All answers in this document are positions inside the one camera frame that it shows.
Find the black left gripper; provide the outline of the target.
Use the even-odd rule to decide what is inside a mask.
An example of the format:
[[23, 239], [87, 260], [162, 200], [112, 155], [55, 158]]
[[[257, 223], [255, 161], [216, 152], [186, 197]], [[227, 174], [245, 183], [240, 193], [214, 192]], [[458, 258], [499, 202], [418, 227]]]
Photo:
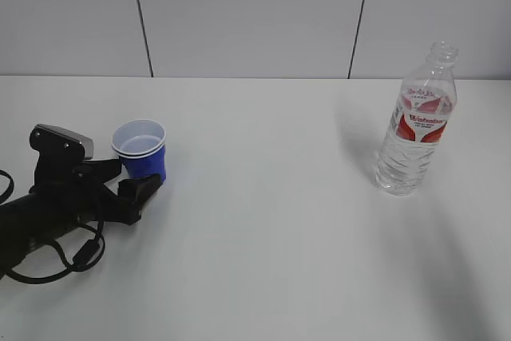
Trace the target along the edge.
[[140, 210], [162, 185], [160, 174], [129, 178], [119, 182], [117, 192], [106, 186], [121, 174], [118, 159], [87, 160], [73, 169], [70, 179], [34, 184], [31, 192], [39, 192], [59, 203], [80, 218], [135, 224]]

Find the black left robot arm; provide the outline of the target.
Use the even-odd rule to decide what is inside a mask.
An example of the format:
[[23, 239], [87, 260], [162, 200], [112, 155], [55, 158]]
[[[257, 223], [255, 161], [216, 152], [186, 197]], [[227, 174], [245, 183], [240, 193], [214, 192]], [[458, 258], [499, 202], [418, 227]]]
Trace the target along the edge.
[[[113, 192], [106, 182], [120, 173], [121, 163], [116, 159], [82, 161], [61, 172], [45, 170], [29, 193], [16, 200], [7, 201], [14, 189], [9, 186], [1, 197], [1, 275], [19, 283], [41, 285], [94, 267], [105, 253], [105, 224], [135, 224], [162, 185], [160, 174], [154, 173], [121, 180]], [[58, 240], [75, 229], [84, 229], [92, 236], [68, 259]], [[62, 271], [32, 277], [14, 270], [31, 252], [44, 246], [57, 253]]]

